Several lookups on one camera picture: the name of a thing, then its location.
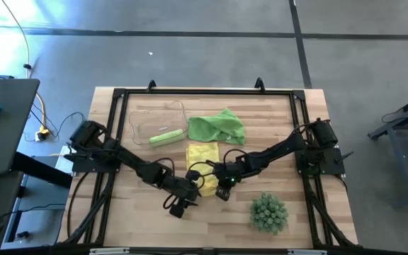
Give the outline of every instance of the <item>wooden tabletop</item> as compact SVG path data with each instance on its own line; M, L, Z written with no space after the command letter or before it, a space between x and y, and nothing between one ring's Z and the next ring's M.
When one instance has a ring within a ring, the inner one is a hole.
M97 87L93 95L89 119L106 124L111 105L112 87ZM305 90L310 120L329 118L324 92L320 89ZM261 151L281 140L293 130L290 103L285 96L242 95L130 95L127 116L133 111L145 111L180 101L187 117L216 115L229 108L245 126L246 144L230 145L219 142L220 160L231 148L244 151ZM120 103L115 117L118 123ZM122 146L145 160L170 157L176 165L176 175L186 172L186 144L170 144L146 149L132 141L130 124L125 119ZM233 160L237 153L228 159ZM69 199L77 184L75 177ZM77 192L71 217L72 231L78 227L89 211L96 174L89 174ZM340 180L322 176L327 210L341 231L357 243L351 209L346 190ZM278 235L260 233L249 224L249 206L262 192L272 193L285 203L289 212L288 225ZM143 183L135 172L123 166L116 176L110 203L105 246L129 247L227 247L227 248L310 248L310 226L307 219L305 195L301 178L296 172L293 154L270 163L258 176L242 180L231 190L229 201L216 196L198 198L197 207L186 209L183 218L171 216L162 204L168 196ZM99 217L94 227L93 239L98 231ZM67 211L62 219L58 241L66 239ZM324 241L322 223L317 219L319 236Z

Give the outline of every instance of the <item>gray floor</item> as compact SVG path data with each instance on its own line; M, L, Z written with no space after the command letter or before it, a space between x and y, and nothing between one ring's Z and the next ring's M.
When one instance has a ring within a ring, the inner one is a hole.
M287 0L7 2L23 25L43 28L293 32ZM408 34L408 0L297 0L297 7L304 33ZM13 24L0 4L1 23ZM303 88L294 39L28 39L33 77L41 80L40 94L55 125L74 111L87 115L95 86L146 86L155 79L159 86L249 87L263 77L268 87ZM382 115L408 102L408 41L304 44L312 86L324 89L340 147L355 151L346 160L346 170L360 244L408 251L408 207L390 205L404 195L392 149L386 137L377 142L366 137L381 124ZM21 36L0 33L0 74L23 77L24 61ZM77 123L78 116L66 121L59 142L22 140L18 149L35 155L58 153ZM35 118L28 121L28 139L38 127Z

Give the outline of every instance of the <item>yellow sponge cloth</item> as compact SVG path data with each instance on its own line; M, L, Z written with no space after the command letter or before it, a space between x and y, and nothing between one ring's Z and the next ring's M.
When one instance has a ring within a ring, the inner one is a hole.
M218 152L218 143L208 142L205 144L189 144L187 146L187 169L196 162L205 162L206 160L211 160L213 162L219 162L220 155ZM192 170L199 171L202 175L212 172L213 168L207 164L196 164L193 166ZM204 186L199 190L203 197L211 196L215 194L218 186L218 179L209 175L204 177ZM198 179L198 187L203 184L203 179Z

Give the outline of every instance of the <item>green cloth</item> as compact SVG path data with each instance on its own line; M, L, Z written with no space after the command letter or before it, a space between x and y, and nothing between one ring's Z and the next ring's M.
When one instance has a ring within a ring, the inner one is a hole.
M201 142L225 141L232 145L245 144L245 129L230 109L211 117L190 117L188 137Z

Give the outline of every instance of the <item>clear plastic container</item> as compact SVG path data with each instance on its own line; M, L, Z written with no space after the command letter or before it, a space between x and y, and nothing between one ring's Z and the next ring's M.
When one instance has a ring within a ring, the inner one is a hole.
M146 111L129 115L132 139L137 145L159 147L186 139L188 121L182 102L173 101Z

